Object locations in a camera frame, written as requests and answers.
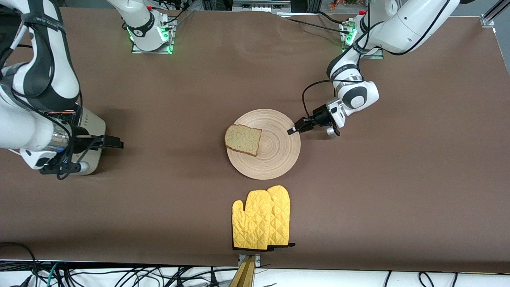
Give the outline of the round wooden plate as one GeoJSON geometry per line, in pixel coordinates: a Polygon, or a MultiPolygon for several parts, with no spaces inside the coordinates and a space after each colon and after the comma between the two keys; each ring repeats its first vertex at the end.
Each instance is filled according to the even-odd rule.
{"type": "Polygon", "coordinates": [[[242,115],[234,124],[262,131],[256,157],[226,149],[229,161],[241,174],[256,180],[275,179],[297,162],[301,149],[300,135],[288,135],[294,123],[284,113],[257,109],[242,115]]]}

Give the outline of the slice of brown bread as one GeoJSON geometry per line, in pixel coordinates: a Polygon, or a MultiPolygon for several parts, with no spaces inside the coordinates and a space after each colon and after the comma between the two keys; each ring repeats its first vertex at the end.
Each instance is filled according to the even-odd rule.
{"type": "Polygon", "coordinates": [[[245,125],[231,125],[225,133],[224,142],[228,149],[256,157],[261,137],[261,129],[245,125]]]}

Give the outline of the beige and chrome toaster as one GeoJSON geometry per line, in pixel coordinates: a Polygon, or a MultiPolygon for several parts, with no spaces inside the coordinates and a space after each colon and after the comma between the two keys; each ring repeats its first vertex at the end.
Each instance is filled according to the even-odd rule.
{"type": "Polygon", "coordinates": [[[46,112],[46,116],[59,121],[62,127],[54,125],[53,137],[47,148],[51,152],[56,152],[56,155],[48,160],[44,165],[47,165],[51,160],[58,163],[67,162],[87,162],[89,169],[86,172],[71,174],[71,175],[90,175],[92,174],[99,162],[102,153],[101,149],[84,151],[80,154],[66,154],[66,149],[69,146],[71,139],[71,128],[85,128],[87,131],[96,136],[104,135],[106,132],[106,124],[104,120],[98,117],[85,107],[76,104],[73,109],[61,112],[46,112]]]}

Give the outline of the brown table cover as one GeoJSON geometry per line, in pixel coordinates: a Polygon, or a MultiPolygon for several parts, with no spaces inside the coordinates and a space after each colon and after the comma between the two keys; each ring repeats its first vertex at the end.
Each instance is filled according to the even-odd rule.
{"type": "Polygon", "coordinates": [[[84,106],[125,145],[64,181],[0,149],[0,242],[46,260],[234,265],[233,202],[282,185],[295,247],[264,265],[510,273],[510,76],[478,18],[363,59],[380,99],[338,138],[302,133],[295,165],[257,181],[230,164],[227,127],[260,108],[303,117],[302,91],[341,52],[333,32],[194,12],[173,54],[136,55],[116,10],[61,13],[84,106]]]}

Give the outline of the yellow quilted oven mitt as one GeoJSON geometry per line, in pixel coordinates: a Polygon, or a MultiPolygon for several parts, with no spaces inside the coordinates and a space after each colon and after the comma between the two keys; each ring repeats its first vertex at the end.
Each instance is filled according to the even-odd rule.
{"type": "Polygon", "coordinates": [[[265,251],[269,245],[273,200],[268,191],[250,191],[231,208],[233,249],[265,251]]]}
{"type": "Polygon", "coordinates": [[[294,247],[290,242],[290,211],[291,203],[288,191],[282,185],[267,189],[272,201],[268,251],[276,248],[294,247]]]}

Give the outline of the grey metal rack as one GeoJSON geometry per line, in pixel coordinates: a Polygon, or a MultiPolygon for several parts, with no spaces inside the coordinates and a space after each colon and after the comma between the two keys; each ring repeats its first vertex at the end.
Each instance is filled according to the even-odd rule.
{"type": "Polygon", "coordinates": [[[291,13],[291,0],[232,0],[232,11],[291,13]]]}

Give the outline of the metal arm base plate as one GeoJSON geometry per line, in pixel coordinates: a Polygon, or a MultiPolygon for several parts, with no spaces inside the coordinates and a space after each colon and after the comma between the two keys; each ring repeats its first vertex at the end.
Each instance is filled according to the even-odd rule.
{"type": "MultiPolygon", "coordinates": [[[[351,45],[362,36],[362,30],[359,29],[353,18],[342,21],[339,24],[340,31],[346,31],[347,34],[341,33],[342,52],[350,48],[351,45]]],[[[382,49],[372,49],[368,54],[361,56],[361,59],[383,59],[384,53],[382,49]]]]}
{"type": "Polygon", "coordinates": [[[174,44],[175,44],[177,24],[178,24],[178,21],[175,20],[171,24],[168,24],[167,27],[160,29],[159,33],[163,37],[164,43],[158,49],[155,49],[152,51],[144,51],[144,50],[139,49],[139,47],[137,47],[137,45],[135,45],[133,43],[132,48],[131,48],[131,53],[132,54],[161,54],[161,55],[168,54],[168,55],[171,55],[173,53],[174,44]]]}

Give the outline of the small metal bracket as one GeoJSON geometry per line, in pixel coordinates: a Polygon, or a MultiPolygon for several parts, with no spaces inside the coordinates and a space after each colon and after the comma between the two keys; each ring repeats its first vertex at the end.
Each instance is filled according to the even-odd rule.
{"type": "Polygon", "coordinates": [[[244,262],[244,260],[246,258],[251,258],[253,257],[253,259],[255,260],[255,267],[260,267],[261,266],[261,257],[260,257],[260,254],[239,254],[238,257],[237,257],[237,265],[238,266],[241,266],[242,263],[244,262]]]}

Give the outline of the wooden post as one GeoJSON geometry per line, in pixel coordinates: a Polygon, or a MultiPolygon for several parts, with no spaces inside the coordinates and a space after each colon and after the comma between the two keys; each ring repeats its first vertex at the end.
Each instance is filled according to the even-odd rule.
{"type": "Polygon", "coordinates": [[[256,256],[245,256],[228,287],[253,287],[256,263],[256,256]]]}

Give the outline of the aluminium frame profile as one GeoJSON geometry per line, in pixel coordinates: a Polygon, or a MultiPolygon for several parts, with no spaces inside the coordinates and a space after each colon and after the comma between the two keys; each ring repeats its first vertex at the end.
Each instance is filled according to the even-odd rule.
{"type": "Polygon", "coordinates": [[[480,22],[483,28],[494,27],[494,20],[510,7],[510,0],[497,0],[497,2],[480,16],[480,22]]]}

